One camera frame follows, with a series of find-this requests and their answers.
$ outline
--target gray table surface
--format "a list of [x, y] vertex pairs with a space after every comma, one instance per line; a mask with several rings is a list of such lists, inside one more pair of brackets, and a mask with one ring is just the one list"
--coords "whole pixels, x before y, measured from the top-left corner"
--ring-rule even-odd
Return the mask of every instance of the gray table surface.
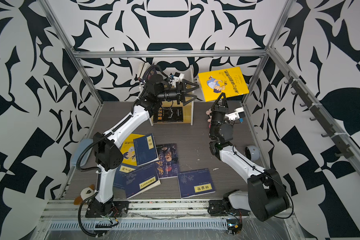
[[[230, 112], [240, 107], [238, 101], [228, 101]], [[91, 136], [96, 132], [105, 132], [113, 127], [128, 112], [132, 103], [126, 102], [105, 102], [99, 118], [95, 123]], [[176, 143], [179, 154], [180, 171], [191, 169], [209, 168], [216, 192], [201, 195], [202, 198], [222, 197], [223, 194], [240, 189], [247, 191], [245, 181], [227, 164], [219, 161], [212, 156], [209, 150], [210, 138], [208, 137], [209, 128], [205, 112], [211, 107], [212, 103], [195, 103], [193, 112], [193, 126], [190, 124], [155, 124], [151, 126], [149, 121], [141, 124], [133, 133], [149, 134], [153, 133], [156, 144]], [[234, 126], [233, 144], [241, 153], [247, 145], [253, 145], [253, 139], [246, 122], [237, 123]], [[85, 167], [96, 166], [95, 157], [91, 153]], [[65, 199], [75, 199], [80, 195], [82, 189], [91, 184], [96, 184], [97, 174], [94, 171], [78, 172], [75, 171], [69, 188], [65, 194]], [[160, 180], [161, 184], [142, 194], [135, 196], [135, 199], [165, 199], [180, 198], [177, 178]], [[125, 199], [124, 190], [113, 188], [114, 197]]]

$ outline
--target book on floor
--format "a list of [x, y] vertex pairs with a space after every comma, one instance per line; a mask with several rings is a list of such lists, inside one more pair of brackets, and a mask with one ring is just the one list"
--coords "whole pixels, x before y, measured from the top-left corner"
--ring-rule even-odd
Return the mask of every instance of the book on floor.
[[141, 166], [158, 160], [154, 135], [148, 134], [133, 140], [135, 146], [136, 165]]
[[124, 189], [125, 180], [123, 176], [136, 169], [139, 169], [139, 167], [121, 163], [116, 169], [113, 186], [119, 189]]
[[137, 166], [136, 156], [135, 156], [135, 146], [133, 140], [139, 137], [144, 137], [144, 135], [132, 133], [123, 142], [120, 148], [120, 151], [124, 156], [123, 163]]
[[177, 178], [181, 198], [215, 192], [208, 168], [179, 172]]
[[170, 178], [177, 177], [180, 172], [179, 158], [176, 143], [156, 145], [158, 161], [155, 161], [155, 167], [158, 177]]
[[222, 92], [227, 98], [249, 93], [240, 67], [199, 73], [198, 82], [206, 102], [216, 100]]
[[153, 163], [125, 174], [123, 178], [127, 199], [160, 185], [160, 179]]
[[183, 107], [159, 108], [154, 113], [153, 122], [183, 122]]

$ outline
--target vent grille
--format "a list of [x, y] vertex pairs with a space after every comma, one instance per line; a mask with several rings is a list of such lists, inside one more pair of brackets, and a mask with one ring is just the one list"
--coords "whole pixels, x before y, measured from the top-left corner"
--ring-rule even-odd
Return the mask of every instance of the vent grille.
[[[94, 229], [95, 222], [82, 221], [84, 228]], [[226, 230], [225, 219], [173, 219], [173, 220], [120, 220], [113, 230], [171, 230], [171, 229], [216, 229]], [[52, 221], [50, 231], [80, 230], [77, 221]]]

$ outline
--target cartoon illustration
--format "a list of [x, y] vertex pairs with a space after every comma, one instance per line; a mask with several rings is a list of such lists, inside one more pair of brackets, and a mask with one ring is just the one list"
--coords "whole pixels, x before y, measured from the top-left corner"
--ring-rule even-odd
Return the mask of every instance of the cartoon illustration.
[[124, 159], [129, 159], [129, 158], [135, 159], [135, 148], [133, 146], [130, 147], [128, 152], [125, 152], [123, 154], [123, 156], [124, 156]]
[[210, 76], [208, 79], [209, 80], [206, 82], [206, 84], [208, 84], [208, 86], [213, 89], [214, 93], [221, 93], [221, 91], [225, 90], [225, 85], [227, 84], [226, 81], [224, 82], [224, 85], [221, 86], [219, 82], [223, 84], [222, 80], [214, 79], [212, 76]]

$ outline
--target metal rail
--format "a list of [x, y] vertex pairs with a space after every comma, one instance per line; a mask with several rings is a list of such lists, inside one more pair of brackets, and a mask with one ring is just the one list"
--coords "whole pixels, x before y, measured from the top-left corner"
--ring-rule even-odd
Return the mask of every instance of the metal rail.
[[265, 56], [265, 50], [74, 51], [76, 58]]
[[83, 65], [79, 62], [79, 60], [73, 55], [72, 46], [69, 42], [66, 33], [62, 29], [61, 24], [59, 23], [56, 15], [54, 14], [52, 7], [50, 6], [48, 0], [37, 0], [40, 4], [41, 9], [45, 13], [46, 18], [48, 19], [49, 23], [56, 31], [56, 35], [59, 37], [62, 45], [64, 46], [65, 50], [67, 51], [69, 58], [72, 60], [73, 64], [81, 74], [84, 82], [87, 84], [92, 96], [96, 99], [99, 104], [103, 103], [98, 91], [96, 90], [92, 80], [89, 78], [86, 70], [84, 69]]

